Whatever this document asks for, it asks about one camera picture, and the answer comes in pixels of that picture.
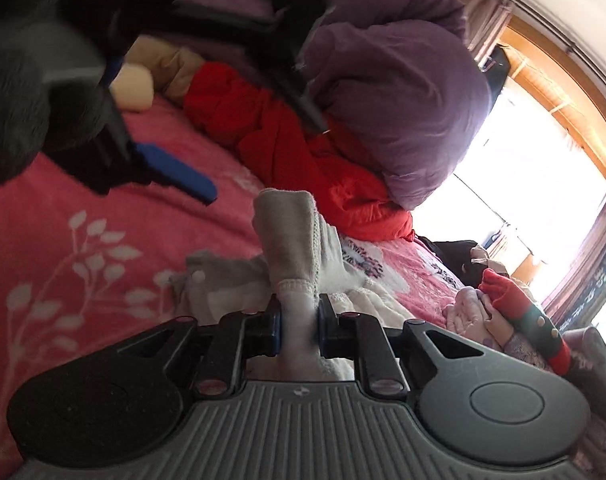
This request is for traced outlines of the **red green folded sweater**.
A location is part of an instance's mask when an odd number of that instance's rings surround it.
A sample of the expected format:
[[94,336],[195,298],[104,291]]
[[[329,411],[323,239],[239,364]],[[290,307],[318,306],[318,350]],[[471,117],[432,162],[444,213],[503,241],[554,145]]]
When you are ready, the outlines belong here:
[[493,312],[498,312],[530,341],[557,375],[568,374],[571,351],[560,330],[515,281],[487,268],[483,271],[480,290],[488,296]]

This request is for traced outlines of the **white quilted baby garment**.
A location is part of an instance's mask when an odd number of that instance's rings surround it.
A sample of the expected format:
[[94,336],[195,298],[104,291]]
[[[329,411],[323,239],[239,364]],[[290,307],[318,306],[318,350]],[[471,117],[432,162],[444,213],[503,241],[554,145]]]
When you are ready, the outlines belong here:
[[225,259],[201,250],[186,259],[186,271],[171,280],[176,314],[211,325],[236,311],[263,311],[281,304],[283,343],[278,356],[250,360],[251,379],[279,382],[350,380],[346,359],[321,357],[316,341],[320,295],[335,312],[374,316],[399,328],[409,312],[391,292],[344,261],[339,235],[318,212],[308,192],[269,188],[256,196],[253,228],[262,247],[251,259]]

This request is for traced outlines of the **purple duvet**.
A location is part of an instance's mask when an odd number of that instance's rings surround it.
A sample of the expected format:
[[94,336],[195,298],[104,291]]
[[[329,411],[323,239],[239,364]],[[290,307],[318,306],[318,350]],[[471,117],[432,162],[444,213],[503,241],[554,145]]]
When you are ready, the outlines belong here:
[[492,106],[459,0],[326,0],[302,52],[316,105],[350,129],[394,202],[421,205],[454,171]]

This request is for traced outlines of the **folded floral purple garment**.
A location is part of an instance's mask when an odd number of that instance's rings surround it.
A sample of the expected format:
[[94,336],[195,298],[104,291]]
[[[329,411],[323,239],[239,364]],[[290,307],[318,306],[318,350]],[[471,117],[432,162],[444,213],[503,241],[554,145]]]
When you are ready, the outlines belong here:
[[517,332],[511,323],[493,307],[489,296],[479,292],[483,308],[486,312],[484,326],[486,332],[495,340],[495,348],[517,360],[531,364],[546,372],[552,372],[550,365],[542,355],[531,345],[524,335]]

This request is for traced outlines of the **pink floral fleece blanket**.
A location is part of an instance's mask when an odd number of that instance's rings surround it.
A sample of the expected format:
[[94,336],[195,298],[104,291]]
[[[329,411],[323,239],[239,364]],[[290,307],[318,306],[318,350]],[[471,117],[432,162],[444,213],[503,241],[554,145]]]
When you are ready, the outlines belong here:
[[217,201],[203,206],[160,185],[98,196],[43,156],[0,187],[0,479],[21,463],[6,425],[21,384],[170,318],[169,281],[194,252],[245,259],[260,250],[252,218],[261,185],[247,168],[166,100],[126,122],[137,141],[207,174]]

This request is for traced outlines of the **cream rolled cloth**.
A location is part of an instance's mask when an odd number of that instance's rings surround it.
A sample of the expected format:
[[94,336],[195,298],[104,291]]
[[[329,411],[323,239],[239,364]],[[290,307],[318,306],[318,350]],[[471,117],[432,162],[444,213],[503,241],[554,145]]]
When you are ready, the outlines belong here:
[[141,113],[152,106],[153,79],[150,70],[143,65],[125,63],[109,89],[121,112]]

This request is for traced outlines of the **dark grey folded clothes stack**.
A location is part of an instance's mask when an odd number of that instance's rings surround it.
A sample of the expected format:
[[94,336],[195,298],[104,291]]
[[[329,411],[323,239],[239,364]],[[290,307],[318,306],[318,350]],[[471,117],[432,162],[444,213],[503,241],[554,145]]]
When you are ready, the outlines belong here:
[[567,330],[563,339],[572,358],[568,380],[606,413],[606,343],[594,326]]

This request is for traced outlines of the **pink curtain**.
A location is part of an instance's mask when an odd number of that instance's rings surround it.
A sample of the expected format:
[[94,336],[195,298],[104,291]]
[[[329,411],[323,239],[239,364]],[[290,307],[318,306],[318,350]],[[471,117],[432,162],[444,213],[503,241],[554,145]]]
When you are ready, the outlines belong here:
[[510,21],[510,0],[460,0],[467,20],[467,47],[478,66],[483,66]]

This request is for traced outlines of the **beige cloth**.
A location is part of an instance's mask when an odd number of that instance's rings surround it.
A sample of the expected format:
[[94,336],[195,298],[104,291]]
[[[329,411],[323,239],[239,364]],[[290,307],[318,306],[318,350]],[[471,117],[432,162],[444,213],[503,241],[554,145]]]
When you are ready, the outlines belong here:
[[125,61],[146,67],[151,73],[154,92],[178,107],[183,106],[193,76],[205,64],[197,52],[151,36],[139,36],[125,55]]

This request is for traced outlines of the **red quilt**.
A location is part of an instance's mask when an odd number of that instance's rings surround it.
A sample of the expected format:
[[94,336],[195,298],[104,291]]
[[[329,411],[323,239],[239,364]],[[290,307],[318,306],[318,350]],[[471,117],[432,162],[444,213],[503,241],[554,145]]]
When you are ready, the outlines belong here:
[[329,132],[312,132],[276,92],[218,62],[193,75],[183,110],[267,188],[311,193],[342,234],[366,242],[414,238],[413,217],[392,200],[382,169],[336,120]]

